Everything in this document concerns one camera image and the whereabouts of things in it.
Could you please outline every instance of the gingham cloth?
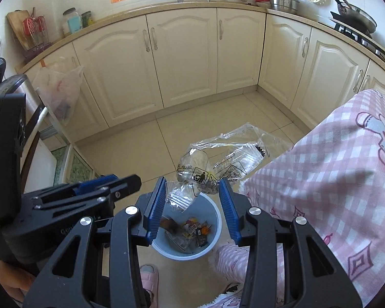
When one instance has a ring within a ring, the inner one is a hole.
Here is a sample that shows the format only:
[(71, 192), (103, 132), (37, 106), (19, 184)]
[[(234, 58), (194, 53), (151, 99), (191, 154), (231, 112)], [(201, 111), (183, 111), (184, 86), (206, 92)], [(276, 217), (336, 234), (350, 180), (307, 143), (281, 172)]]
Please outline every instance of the gingham cloth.
[[(367, 305), (385, 283), (385, 95), (355, 95), (243, 182), (240, 193), (276, 218), (306, 217)], [(244, 281), (248, 251), (228, 244), (215, 260), (229, 280)], [(278, 269), (280, 303), (282, 258)], [(223, 297), (210, 307), (234, 307), (231, 300), (239, 307), (239, 297)]]

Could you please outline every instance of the wooden cutting board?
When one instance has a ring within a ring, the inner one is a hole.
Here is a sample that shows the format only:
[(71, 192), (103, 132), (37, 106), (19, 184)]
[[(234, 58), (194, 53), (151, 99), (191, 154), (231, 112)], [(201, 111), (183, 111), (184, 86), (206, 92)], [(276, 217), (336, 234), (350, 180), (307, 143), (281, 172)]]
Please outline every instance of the wooden cutting board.
[(30, 14), (27, 10), (12, 11), (7, 14), (8, 22), (10, 23), (20, 44), (26, 51), (35, 46), (33, 39), (26, 36), (23, 31), (23, 21), (29, 16)]

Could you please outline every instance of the green patterned panel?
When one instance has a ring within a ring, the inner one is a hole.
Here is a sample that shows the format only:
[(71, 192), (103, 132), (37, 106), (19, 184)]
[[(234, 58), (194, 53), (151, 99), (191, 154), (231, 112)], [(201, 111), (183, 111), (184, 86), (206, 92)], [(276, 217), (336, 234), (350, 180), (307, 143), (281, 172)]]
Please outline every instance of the green patterned panel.
[(74, 152), (69, 183), (85, 182), (91, 179), (93, 170)]
[(63, 148), (56, 149), (55, 151), (52, 151), (51, 154), (56, 158), (57, 164), (56, 164), (56, 173), (54, 174), (54, 184), (58, 185), (60, 180), (60, 172), (62, 170), (62, 164), (64, 159), (64, 154), (66, 153), (68, 147), (65, 146)]

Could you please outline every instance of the silver screw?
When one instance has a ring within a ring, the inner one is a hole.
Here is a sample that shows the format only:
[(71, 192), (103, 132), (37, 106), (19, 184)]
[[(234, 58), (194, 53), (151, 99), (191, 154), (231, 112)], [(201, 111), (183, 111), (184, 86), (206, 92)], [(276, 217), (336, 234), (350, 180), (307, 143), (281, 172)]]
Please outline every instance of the silver screw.
[(304, 226), (307, 223), (307, 219), (305, 219), (303, 216), (297, 216), (295, 222)]
[(128, 206), (126, 208), (126, 213), (129, 215), (136, 214), (137, 212), (138, 212), (138, 208), (136, 208), (135, 206)]
[(261, 214), (261, 209), (259, 207), (251, 207), (249, 209), (249, 213), (252, 215), (260, 215)]
[(85, 216), (85, 217), (80, 219), (80, 224), (82, 226), (87, 226), (87, 225), (89, 225), (91, 223), (91, 221), (92, 221), (91, 217)]

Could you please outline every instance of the gas stove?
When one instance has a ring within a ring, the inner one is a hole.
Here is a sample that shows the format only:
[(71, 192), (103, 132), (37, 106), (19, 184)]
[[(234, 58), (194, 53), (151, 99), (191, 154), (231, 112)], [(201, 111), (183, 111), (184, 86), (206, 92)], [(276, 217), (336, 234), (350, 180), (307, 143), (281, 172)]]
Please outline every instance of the gas stove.
[(377, 44), (374, 40), (372, 40), (371, 34), (365, 28), (360, 28), (357, 30), (355, 27), (351, 25), (345, 24), (341, 20), (336, 20), (335, 18), (329, 18), (332, 22), (335, 23), (334, 29), (341, 34), (351, 38), (355, 42), (359, 43), (366, 49), (370, 50), (377, 57), (379, 57), (383, 62), (385, 62), (385, 50)]

